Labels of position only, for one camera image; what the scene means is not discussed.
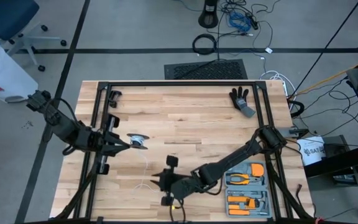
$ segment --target white cable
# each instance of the white cable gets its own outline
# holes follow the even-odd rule
[[[295,86],[292,84],[292,82],[291,82],[285,75],[280,74],[280,73],[278,73],[277,71],[274,71],[274,70],[267,71],[267,72],[261,74],[260,77],[259,77],[259,79],[261,80],[262,77],[263,77],[264,75],[268,74],[268,73],[274,73],[274,76],[272,76],[272,77],[269,78],[270,80],[281,80],[281,81],[283,81],[283,82],[286,82],[286,81],[287,81],[287,82],[291,85],[293,91],[295,91]]]
[[[148,161],[147,158],[140,152],[140,150],[141,150],[141,149],[138,149],[138,150],[137,150],[137,153],[138,153],[140,156],[143,157],[143,159],[144,159],[145,162],[146,162],[146,166],[145,166],[145,168],[144,168],[144,170],[143,170],[142,181],[140,182],[140,184],[136,185],[136,186],[132,189],[132,194],[134,193],[135,190],[141,189],[142,186],[148,187],[148,188],[149,188],[152,192],[154,192],[154,193],[159,193],[159,192],[160,192],[159,190],[154,190],[154,189],[152,189],[149,185],[143,183],[144,177],[146,176],[146,170],[147,170],[147,168],[149,167],[149,161]]]

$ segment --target white paper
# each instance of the white paper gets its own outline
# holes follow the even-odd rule
[[[302,153],[304,166],[318,162],[322,157],[326,157],[322,137],[300,139],[298,143],[301,146],[300,152]]]

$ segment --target gray tool tray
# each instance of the gray tool tray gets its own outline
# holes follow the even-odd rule
[[[251,164],[256,164],[256,167],[263,166],[263,175],[260,177],[252,176]],[[254,169],[255,175],[258,174],[257,169]],[[239,184],[244,181],[243,174],[247,174],[249,178],[248,184]],[[272,217],[272,208],[270,203],[270,194],[267,183],[269,182],[267,177],[266,165],[264,162],[259,161],[243,161],[240,164],[234,166],[224,173],[223,178],[224,184],[227,189],[225,191],[225,202],[226,202],[226,214],[233,218],[270,218]],[[248,200],[250,197],[254,198],[255,203]],[[235,208],[231,213],[242,213],[244,210],[250,211],[249,215],[231,215],[229,213],[230,208]]]

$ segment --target chair wheel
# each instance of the chair wheel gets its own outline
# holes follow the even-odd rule
[[[44,71],[45,71],[45,66],[39,65],[39,66],[38,66],[38,71],[44,72]]]
[[[42,25],[42,26],[41,26],[41,29],[42,29],[43,31],[48,31],[48,27],[45,26],[45,25]]]
[[[60,45],[62,45],[62,46],[64,46],[64,47],[67,46],[67,41],[61,40],[61,41],[60,41]]]

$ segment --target screwdriver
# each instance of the screwdriver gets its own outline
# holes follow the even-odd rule
[[[267,215],[267,212],[250,212],[249,210],[229,209],[229,215]]]

